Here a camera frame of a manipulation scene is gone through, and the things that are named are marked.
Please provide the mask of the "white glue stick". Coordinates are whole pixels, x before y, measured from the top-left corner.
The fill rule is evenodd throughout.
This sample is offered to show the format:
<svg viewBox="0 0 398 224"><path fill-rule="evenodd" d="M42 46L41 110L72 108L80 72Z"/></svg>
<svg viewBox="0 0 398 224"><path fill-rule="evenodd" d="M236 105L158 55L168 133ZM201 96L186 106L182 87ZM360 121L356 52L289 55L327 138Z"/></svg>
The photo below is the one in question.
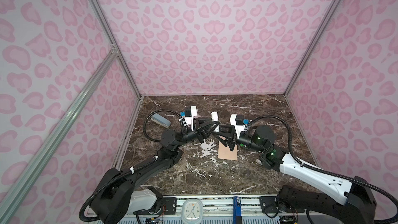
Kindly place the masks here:
<svg viewBox="0 0 398 224"><path fill-rule="evenodd" d="M218 113L217 112L212 112L211 113L211 119L212 119L212 121L218 121L219 120ZM217 126L214 131L215 132L219 132L220 131L219 126Z"/></svg>

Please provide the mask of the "peach paper envelope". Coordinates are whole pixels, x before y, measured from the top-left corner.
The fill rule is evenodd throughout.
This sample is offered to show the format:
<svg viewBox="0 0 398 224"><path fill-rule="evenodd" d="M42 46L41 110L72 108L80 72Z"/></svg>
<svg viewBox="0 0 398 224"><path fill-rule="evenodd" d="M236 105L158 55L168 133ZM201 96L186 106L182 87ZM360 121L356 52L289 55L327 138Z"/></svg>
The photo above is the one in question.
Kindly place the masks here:
<svg viewBox="0 0 398 224"><path fill-rule="evenodd" d="M238 148L234 147L231 151L229 147L225 147L221 142L218 144L218 159L237 161L238 159Z"/></svg>

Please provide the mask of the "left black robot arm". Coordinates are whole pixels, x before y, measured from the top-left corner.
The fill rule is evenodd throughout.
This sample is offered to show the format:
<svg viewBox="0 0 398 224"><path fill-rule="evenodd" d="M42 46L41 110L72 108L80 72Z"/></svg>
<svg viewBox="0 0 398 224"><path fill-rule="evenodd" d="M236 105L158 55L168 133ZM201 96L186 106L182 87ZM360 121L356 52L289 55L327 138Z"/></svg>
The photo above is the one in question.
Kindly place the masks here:
<svg viewBox="0 0 398 224"><path fill-rule="evenodd" d="M82 205L79 211L82 222L117 224L128 213L133 196L138 199L137 211L159 209L161 195L156 190L149 189L136 195L134 191L160 172L176 165L183 155L182 146L195 140L204 143L220 124L217 117L197 117L189 109L182 113L170 113L178 117L180 130L167 128L160 139L148 136L147 139L161 145L153 157L130 168L108 170Z"/></svg>

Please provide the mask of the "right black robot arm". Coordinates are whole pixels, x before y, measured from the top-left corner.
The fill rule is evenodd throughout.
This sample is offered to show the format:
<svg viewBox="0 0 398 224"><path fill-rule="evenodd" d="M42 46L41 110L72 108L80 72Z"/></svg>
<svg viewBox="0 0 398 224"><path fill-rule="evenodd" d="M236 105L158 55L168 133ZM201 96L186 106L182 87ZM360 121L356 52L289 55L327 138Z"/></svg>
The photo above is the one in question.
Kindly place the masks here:
<svg viewBox="0 0 398 224"><path fill-rule="evenodd" d="M249 130L262 119L280 121L288 133L288 149L275 144L276 135L267 125L259 125L253 135ZM305 209L334 217L343 224L396 224L397 215L387 219L376 219L377 202L373 192L388 198L394 205L397 199L385 190L366 180L329 172L299 159L292 148L292 130L282 118L263 115L252 121L243 115L233 114L230 124L220 124L213 135L226 147L234 150L236 146L260 153L258 163L268 170L274 170L295 177L318 192L302 191L283 186L278 192L274 207L277 209Z"/></svg>

